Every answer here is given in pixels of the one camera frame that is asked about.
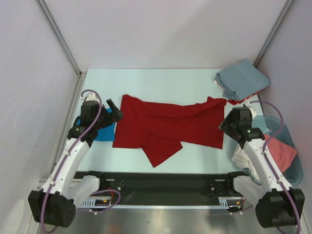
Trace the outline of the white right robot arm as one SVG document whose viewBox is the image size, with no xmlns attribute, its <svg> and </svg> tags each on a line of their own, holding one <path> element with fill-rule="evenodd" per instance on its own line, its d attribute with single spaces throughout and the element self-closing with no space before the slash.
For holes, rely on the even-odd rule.
<svg viewBox="0 0 312 234">
<path fill-rule="evenodd" d="M 259 224 L 263 228 L 296 226 L 301 232 L 301 214 L 305 196 L 282 175 L 274 161 L 259 128 L 252 127 L 250 108 L 235 107 L 225 117 L 220 129 L 234 139 L 251 160 L 260 179 L 256 185 L 247 175 L 226 181 L 229 195 L 242 194 L 254 206 Z"/>
</svg>

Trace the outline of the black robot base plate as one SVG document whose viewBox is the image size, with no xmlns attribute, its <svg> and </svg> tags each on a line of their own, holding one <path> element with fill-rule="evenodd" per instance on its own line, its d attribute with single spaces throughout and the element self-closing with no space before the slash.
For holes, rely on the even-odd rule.
<svg viewBox="0 0 312 234">
<path fill-rule="evenodd" d="M 99 173 L 100 189 L 115 189 L 119 206 L 211 206 L 225 199 L 242 207 L 246 198 L 234 190 L 243 172 L 227 174 Z"/>
</svg>

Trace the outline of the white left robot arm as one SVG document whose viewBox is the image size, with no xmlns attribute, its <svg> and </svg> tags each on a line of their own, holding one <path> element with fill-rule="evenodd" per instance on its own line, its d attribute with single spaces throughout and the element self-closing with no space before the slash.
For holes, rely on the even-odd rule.
<svg viewBox="0 0 312 234">
<path fill-rule="evenodd" d="M 32 190 L 28 202 L 36 222 L 44 228 L 46 224 L 67 228 L 73 222 L 76 211 L 92 195 L 113 195 L 121 198 L 119 191 L 108 187 L 101 172 L 88 171 L 75 186 L 72 180 L 90 150 L 101 129 L 112 126 L 123 118 L 123 113 L 111 99 L 107 104 L 110 111 L 97 98 L 86 98 L 80 115 L 70 128 L 64 151 L 51 175 L 39 190 Z"/>
</svg>

